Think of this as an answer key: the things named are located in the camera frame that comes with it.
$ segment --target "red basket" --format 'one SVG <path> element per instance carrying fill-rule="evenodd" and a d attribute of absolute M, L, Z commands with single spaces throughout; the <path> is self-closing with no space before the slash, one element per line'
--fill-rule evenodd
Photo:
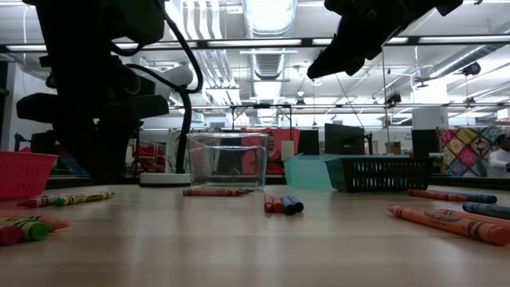
<path fill-rule="evenodd" d="M 0 151 L 0 200 L 42 194 L 57 155 Z"/>

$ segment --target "green crayon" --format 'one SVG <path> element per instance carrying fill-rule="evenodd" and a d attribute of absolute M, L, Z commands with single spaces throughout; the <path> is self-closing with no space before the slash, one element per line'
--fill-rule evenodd
<path fill-rule="evenodd" d="M 93 202 L 103 199 L 110 199 L 115 193 L 105 191 L 99 192 L 95 194 L 86 194 L 86 195 L 75 195 L 75 196 L 64 196 L 59 199 L 53 200 L 50 205 L 53 206 L 66 206 L 71 204 L 83 203 L 83 202 Z"/>
<path fill-rule="evenodd" d="M 30 241 L 41 241 L 51 231 L 51 226 L 34 219 L 0 218 L 0 224 L 21 227 L 23 239 Z"/>

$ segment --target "table surface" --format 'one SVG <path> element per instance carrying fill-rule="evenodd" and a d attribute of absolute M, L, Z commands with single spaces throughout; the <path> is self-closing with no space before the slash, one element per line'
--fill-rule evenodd
<path fill-rule="evenodd" d="M 459 191 L 453 187 L 430 187 Z M 394 218 L 387 207 L 461 210 L 405 194 L 297 191 L 303 214 L 265 214 L 261 192 L 183 197 L 182 189 L 84 187 L 113 199 L 37 211 L 71 221 L 43 242 L 0 247 L 3 286 L 508 286 L 510 246 Z M 463 192 L 488 193 L 474 189 Z M 493 191 L 510 206 L 510 193 Z M 2 202 L 6 209 L 11 202 Z"/>

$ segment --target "orange crayon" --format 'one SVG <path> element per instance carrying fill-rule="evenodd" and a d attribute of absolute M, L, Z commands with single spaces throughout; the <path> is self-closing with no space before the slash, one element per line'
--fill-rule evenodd
<path fill-rule="evenodd" d="M 282 213 L 284 212 L 284 204 L 282 203 L 280 197 L 273 196 L 273 209 L 274 212 Z"/>
<path fill-rule="evenodd" d="M 510 242 L 510 231 L 492 223 L 457 218 L 446 214 L 435 213 L 434 211 L 414 210 L 404 206 L 392 206 L 388 208 L 388 210 L 398 218 L 494 245 L 505 246 Z"/>
<path fill-rule="evenodd" d="M 455 211 L 455 210 L 438 209 L 438 210 L 434 210 L 434 211 L 439 214 L 446 214 L 446 215 L 454 216 L 457 218 L 464 218 L 464 219 L 477 220 L 479 222 L 492 223 L 494 225 L 501 226 L 503 228 L 506 228 L 507 230 L 510 230 L 510 220 L 494 218 L 494 217 L 484 216 L 484 215 L 479 215 L 479 214 L 470 214 L 467 212 Z"/>
<path fill-rule="evenodd" d="M 68 228 L 71 226 L 71 224 L 64 219 L 60 218 L 54 218 L 51 216 L 44 216 L 34 213 L 21 213 L 21 212 L 14 212 L 14 211 L 8 211 L 8 210 L 0 210 L 0 217 L 1 218 L 27 218 L 27 219 L 35 219 L 42 223 L 48 224 L 51 226 L 51 231 L 59 230 L 62 228 Z"/>
<path fill-rule="evenodd" d="M 188 189 L 182 191 L 184 196 L 239 196 L 245 192 L 238 189 Z"/>
<path fill-rule="evenodd" d="M 418 196 L 426 199 L 440 199 L 440 200 L 449 200 L 455 202 L 464 202 L 467 201 L 467 198 L 462 195 L 449 193 L 449 192 L 441 192 L 441 191 L 419 191 L 419 190 L 409 190 L 408 195 L 410 196 Z"/>

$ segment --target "teal plastic bin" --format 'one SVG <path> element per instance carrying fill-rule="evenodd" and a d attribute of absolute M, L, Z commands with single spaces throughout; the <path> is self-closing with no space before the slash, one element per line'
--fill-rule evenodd
<path fill-rule="evenodd" d="M 287 186 L 296 189 L 333 191 L 326 161 L 340 155 L 296 155 L 284 163 Z"/>

